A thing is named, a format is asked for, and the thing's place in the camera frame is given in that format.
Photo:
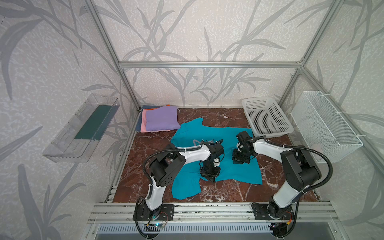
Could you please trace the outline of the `teal printed t-shirt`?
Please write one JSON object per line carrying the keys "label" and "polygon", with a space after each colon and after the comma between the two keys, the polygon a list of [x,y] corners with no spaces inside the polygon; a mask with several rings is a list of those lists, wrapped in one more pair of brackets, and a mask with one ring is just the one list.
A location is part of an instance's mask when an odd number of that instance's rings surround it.
{"label": "teal printed t-shirt", "polygon": [[[249,164],[234,164],[232,160],[233,150],[237,148],[236,135],[246,131],[250,136],[251,129],[246,128],[213,128],[203,125],[203,119],[197,118],[181,125],[171,143],[177,147],[191,147],[195,142],[223,140],[225,156],[220,162],[220,174],[217,181],[236,180],[248,184],[262,185],[262,174],[257,159],[252,159]],[[206,180],[200,174],[199,162],[184,165],[172,186],[172,194],[175,199],[183,200],[193,197],[201,192],[199,181]]]}

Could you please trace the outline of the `white plastic laundry basket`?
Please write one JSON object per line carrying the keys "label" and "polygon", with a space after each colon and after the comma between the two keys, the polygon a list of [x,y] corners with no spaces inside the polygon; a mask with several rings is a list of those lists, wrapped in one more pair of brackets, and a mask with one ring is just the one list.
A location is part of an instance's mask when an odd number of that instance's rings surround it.
{"label": "white plastic laundry basket", "polygon": [[271,97],[243,99],[242,106],[256,137],[277,138],[294,131],[283,110]]}

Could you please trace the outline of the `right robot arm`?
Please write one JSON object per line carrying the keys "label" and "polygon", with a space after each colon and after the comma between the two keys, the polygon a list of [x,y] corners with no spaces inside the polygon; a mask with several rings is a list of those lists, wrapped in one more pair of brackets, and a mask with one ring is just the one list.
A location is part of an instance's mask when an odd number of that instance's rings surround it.
{"label": "right robot arm", "polygon": [[319,153],[313,149],[277,144],[263,137],[251,138],[246,131],[238,133],[237,139],[239,142],[233,151],[234,162],[248,164],[251,158],[263,155],[280,162],[285,174],[284,184],[267,205],[253,204],[256,219],[281,219],[291,210],[292,204],[322,177],[311,155]]}

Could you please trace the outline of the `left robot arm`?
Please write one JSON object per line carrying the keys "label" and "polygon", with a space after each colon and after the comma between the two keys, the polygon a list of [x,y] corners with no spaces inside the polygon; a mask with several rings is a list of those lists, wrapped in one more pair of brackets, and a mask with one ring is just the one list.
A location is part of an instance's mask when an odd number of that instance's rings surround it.
{"label": "left robot arm", "polygon": [[157,211],[163,204],[165,189],[171,185],[185,165],[198,163],[198,175],[210,182],[219,176],[220,163],[224,159],[223,140],[201,141],[194,147],[178,148],[174,144],[156,152],[143,162],[143,173],[149,180],[149,191],[144,206],[151,212]]}

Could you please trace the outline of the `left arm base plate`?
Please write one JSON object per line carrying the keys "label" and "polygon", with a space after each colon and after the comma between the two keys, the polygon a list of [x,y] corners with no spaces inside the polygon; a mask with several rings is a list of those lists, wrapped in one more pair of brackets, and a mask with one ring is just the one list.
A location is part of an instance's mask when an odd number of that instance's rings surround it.
{"label": "left arm base plate", "polygon": [[171,221],[173,220],[175,205],[162,204],[155,210],[150,210],[147,204],[139,204],[134,210],[134,221]]}

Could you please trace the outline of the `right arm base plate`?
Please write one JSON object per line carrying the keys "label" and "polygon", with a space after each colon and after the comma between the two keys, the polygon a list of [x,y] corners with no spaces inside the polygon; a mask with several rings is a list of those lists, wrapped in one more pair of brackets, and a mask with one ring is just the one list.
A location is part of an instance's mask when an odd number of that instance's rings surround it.
{"label": "right arm base plate", "polygon": [[294,211],[292,206],[280,208],[274,203],[252,203],[251,208],[256,220],[292,220]]}

